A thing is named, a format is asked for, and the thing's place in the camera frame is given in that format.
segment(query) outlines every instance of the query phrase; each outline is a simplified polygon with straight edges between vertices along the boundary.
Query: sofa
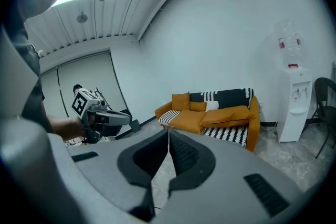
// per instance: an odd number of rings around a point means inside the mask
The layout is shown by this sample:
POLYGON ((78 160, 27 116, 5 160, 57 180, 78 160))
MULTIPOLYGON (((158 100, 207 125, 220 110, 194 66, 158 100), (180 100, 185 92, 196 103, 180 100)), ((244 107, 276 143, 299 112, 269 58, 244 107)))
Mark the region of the sofa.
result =
POLYGON ((251 88, 173 94, 155 116, 164 128, 238 143, 251 152, 259 137, 259 104, 251 88))

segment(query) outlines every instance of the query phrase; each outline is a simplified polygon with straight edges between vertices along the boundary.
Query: water dispenser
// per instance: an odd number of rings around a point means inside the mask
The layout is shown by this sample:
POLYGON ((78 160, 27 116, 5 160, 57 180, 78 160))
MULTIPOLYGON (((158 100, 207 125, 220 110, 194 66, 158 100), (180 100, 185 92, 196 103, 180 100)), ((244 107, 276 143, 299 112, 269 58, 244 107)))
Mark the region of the water dispenser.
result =
POLYGON ((277 125, 279 142, 294 142, 300 138, 309 111, 311 89, 309 69, 286 68, 281 71, 277 125))

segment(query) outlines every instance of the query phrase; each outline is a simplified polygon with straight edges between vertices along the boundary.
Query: gray concrete floor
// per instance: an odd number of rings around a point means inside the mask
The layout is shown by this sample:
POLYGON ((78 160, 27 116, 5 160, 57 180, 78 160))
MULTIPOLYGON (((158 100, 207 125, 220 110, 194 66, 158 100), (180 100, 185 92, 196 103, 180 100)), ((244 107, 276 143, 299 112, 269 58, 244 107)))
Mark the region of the gray concrete floor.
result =
MULTIPOLYGON (((155 134, 162 130, 159 123, 154 120, 133 134, 155 134)), ((291 178, 302 191, 321 182, 328 173, 332 164, 336 147, 332 149, 335 136, 330 136, 318 159, 315 159, 324 139, 327 136, 326 126, 320 124, 310 125, 297 142, 279 143, 278 137, 272 130, 260 129, 259 140, 255 154, 282 171, 291 178)), ((168 153, 160 169, 152 180, 154 205, 163 208, 168 200, 169 181, 176 176, 172 158, 168 153)))

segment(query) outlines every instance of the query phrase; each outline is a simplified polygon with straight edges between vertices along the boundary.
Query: corrugated metal ceiling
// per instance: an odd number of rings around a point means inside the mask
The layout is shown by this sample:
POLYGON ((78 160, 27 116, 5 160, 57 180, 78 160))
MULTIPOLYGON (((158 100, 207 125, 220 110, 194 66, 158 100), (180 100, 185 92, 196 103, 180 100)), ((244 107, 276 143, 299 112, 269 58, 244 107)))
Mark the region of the corrugated metal ceiling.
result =
POLYGON ((29 40, 43 56, 86 40, 136 36, 139 40, 166 0, 77 0, 26 22, 29 40), (88 20, 80 24, 81 13, 88 20))

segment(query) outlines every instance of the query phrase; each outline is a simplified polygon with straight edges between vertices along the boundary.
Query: smoke detector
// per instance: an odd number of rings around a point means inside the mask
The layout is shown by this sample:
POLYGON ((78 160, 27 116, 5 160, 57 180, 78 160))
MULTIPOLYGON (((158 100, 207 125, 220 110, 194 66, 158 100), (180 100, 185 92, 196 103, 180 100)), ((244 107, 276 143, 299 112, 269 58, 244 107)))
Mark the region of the smoke detector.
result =
POLYGON ((77 16, 76 21, 79 22, 80 24, 85 23, 88 20, 88 16, 82 12, 80 15, 77 16))

